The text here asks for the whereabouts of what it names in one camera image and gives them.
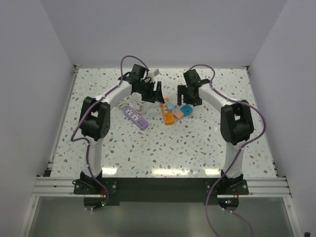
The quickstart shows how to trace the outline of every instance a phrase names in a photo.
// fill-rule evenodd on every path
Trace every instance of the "gray wall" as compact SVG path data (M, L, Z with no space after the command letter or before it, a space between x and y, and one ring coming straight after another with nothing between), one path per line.
M0 1L0 236L17 236L72 78L39 0Z
M250 67L268 139L304 231L316 235L316 1L288 0Z
M41 0L74 64L246 66L286 0Z

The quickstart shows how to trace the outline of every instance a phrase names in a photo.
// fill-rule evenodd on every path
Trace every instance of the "purple cable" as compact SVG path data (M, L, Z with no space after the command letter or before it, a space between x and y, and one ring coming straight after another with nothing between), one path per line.
M236 155L235 155L235 157L234 157L232 163L230 164L230 166L229 166L229 167L227 168L227 170L223 173L223 175L222 175L218 180L216 180L216 182L213 184L213 186L211 187L210 191L208 192L208 195L207 195L207 198L206 198L206 203L205 203L205 215L206 215L206 219L207 219L207 222L208 222L210 228L213 230L213 232L214 232L218 237L220 237L219 233L218 233L218 232L215 230L215 228L213 227L213 225L212 225L212 223L211 223L211 221L210 221L210 219L209 219L209 216L208 216L208 208L207 208L207 206L208 206L209 198L210 198L212 192L214 191L216 185L225 177L225 175L228 173L228 171L232 168L232 166L234 165L235 161L237 160L237 158L238 158L238 156L239 156L241 150L242 150L245 146L247 146L249 143L251 143L251 142L253 142L253 141L255 141L255 140L257 140L257 139L259 139L260 137L263 136L263 134L265 133L265 131L266 131L266 129L267 129L267 123L266 123L266 119L265 119L265 117L263 116L263 114L262 114L256 107L254 107L254 106L252 106L252 105L250 105L250 104L248 104L248 103L242 102L242 101L233 100L233 99L231 99L231 98L225 96L224 94L222 94L221 92L219 92L217 89L215 89L215 88L213 87L213 80L214 80L214 78L215 78L215 70L214 70L211 66L206 65L206 64L197 64L197 65L194 65L193 67L191 67L189 70L191 70L191 69L194 68L194 67L198 67L198 66L204 66L204 67L207 67L207 68L209 68L209 69L211 69L211 70L213 71L213 77L211 78L209 84L210 84L210 87L212 88L212 90L214 90L216 94L218 94L219 96L221 96L222 98L224 98L225 100L228 100L228 101L230 101L230 102L239 103L239 104L246 105L246 106L252 108L254 111L256 111L256 112L259 114L259 116L260 116L261 119L262 119L262 123L263 123L262 132L261 132L258 136L256 136L255 138L253 138L253 139L251 139L251 140L245 142L244 144L242 144L242 145L240 146L240 148L239 148L239 150L237 151L237 153L236 153ZM252 228L251 224L250 224L243 216L241 216L240 214L235 213L235 212L232 212L232 213L233 213L234 215L240 217L241 219L243 219L243 220L247 223L247 225L249 226L250 231L251 231L251 236L253 237L253 236L254 236L254 231L253 231L253 228Z
M73 132L73 134L72 134L72 136L71 136L71 138L70 138L70 140L71 140L72 142L84 140L84 141L86 141L86 142L88 143L87 151L86 151L86 155L85 155L85 160L86 160L86 163L87 163L87 165L88 165L88 170L89 170L89 172L90 172L91 177L93 178L93 180L94 180L97 184L99 184L99 185L101 186L102 189L105 190L105 192L106 192L106 194L107 194L106 205L109 203L109 196L110 196L110 195L109 195L109 190L108 190L99 180L97 180L97 178L94 176L94 174L92 173L92 170L91 170L91 168L90 168L90 166L89 166L89 150L90 150L90 145L91 145L91 143L90 143L89 139L87 139L87 138L85 138L85 137L80 137L80 138L76 138L76 139L75 139L75 135L76 135L76 133L78 132L78 130L79 130L80 126L82 125L83 121L85 120L85 118L88 116L88 114L89 114L89 113L91 112L91 110L93 109L93 107L96 106L97 104L99 104L102 100L105 99L105 97L107 97L110 93L112 93L115 89L117 89L117 88L122 84L122 81L123 81L123 61L124 61L125 58L135 58L135 59L137 59L138 61L140 61L140 62L146 67L146 72L147 72L147 74L148 74L148 70L149 70L149 69L148 69L148 67L146 66L146 64L145 64L142 60L140 60L139 58L137 58L137 57L135 57L135 56L132 56L132 55L127 55L127 56L123 57L122 60L121 60L121 62L120 62L120 73L121 73L121 77L120 77L120 81L119 81L118 85L114 86L112 89L110 89L109 91L107 91L99 100L97 100L96 102L94 102L94 103L87 109L87 111L84 113L84 115L83 115L82 118L80 119L80 121L79 121L77 127L74 129L74 132ZM100 209L102 209L102 207L99 207L99 208L97 208L97 209L95 209L95 210L92 210L92 211L98 211L98 210L100 210Z

